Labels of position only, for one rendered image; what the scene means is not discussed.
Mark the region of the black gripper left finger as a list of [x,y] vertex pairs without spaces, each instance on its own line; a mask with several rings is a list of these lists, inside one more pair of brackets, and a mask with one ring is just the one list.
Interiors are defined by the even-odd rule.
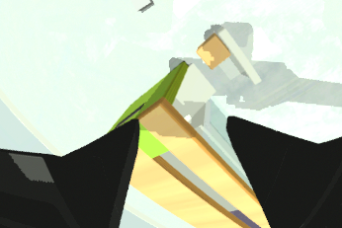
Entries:
[[0,148],[0,191],[50,202],[70,228],[120,228],[139,118],[67,155]]

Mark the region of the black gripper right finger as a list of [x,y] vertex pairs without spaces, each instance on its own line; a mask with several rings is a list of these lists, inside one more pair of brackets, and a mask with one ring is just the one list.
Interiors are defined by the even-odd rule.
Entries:
[[226,132],[270,228],[305,228],[342,174],[342,136],[314,143],[228,115]]

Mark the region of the tan cube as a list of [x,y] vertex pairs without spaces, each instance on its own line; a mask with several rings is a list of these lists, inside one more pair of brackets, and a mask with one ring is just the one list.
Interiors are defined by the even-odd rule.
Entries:
[[199,57],[206,62],[210,69],[222,64],[230,56],[229,49],[226,48],[226,45],[223,44],[223,41],[216,33],[204,40],[196,49],[196,53],[199,54]]

